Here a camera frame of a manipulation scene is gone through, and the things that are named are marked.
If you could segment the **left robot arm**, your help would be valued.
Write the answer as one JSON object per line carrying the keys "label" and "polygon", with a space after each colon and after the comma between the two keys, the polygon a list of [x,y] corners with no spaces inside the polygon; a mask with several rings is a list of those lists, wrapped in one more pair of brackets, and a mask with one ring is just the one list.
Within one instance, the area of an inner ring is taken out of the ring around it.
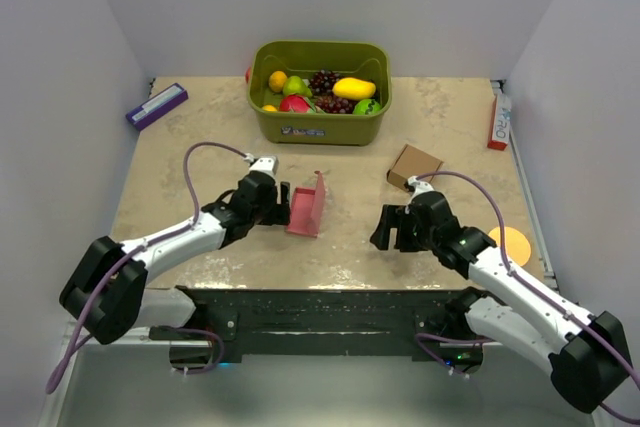
{"label": "left robot arm", "polygon": [[181,289],[149,290],[161,274],[245,238],[257,225],[286,226],[290,184],[251,171],[228,201],[219,197],[198,214],[156,234],[116,242],[94,240],[62,289],[61,306],[103,345],[129,330],[171,326],[185,339],[200,337],[207,315]]}

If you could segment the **pink paper box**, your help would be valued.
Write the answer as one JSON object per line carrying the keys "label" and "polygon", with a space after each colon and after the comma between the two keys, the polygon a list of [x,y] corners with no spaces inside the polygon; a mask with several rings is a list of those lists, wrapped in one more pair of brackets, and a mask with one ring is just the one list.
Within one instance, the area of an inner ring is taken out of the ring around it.
{"label": "pink paper box", "polygon": [[325,205],[324,176],[315,171],[314,187],[296,187],[291,199],[291,216],[286,232],[292,235],[316,238],[320,231]]}

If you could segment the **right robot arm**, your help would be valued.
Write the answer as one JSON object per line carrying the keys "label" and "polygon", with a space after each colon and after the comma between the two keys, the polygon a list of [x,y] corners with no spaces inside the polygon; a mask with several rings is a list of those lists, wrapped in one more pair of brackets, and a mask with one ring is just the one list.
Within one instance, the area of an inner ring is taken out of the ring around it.
{"label": "right robot arm", "polygon": [[594,412],[627,378],[639,378],[615,316],[594,315],[549,289],[487,234],[461,226],[442,193],[416,192],[404,206],[383,206],[370,242],[379,250],[429,251],[483,287],[446,314],[448,333],[459,340],[475,334],[511,349],[547,374],[576,410]]}

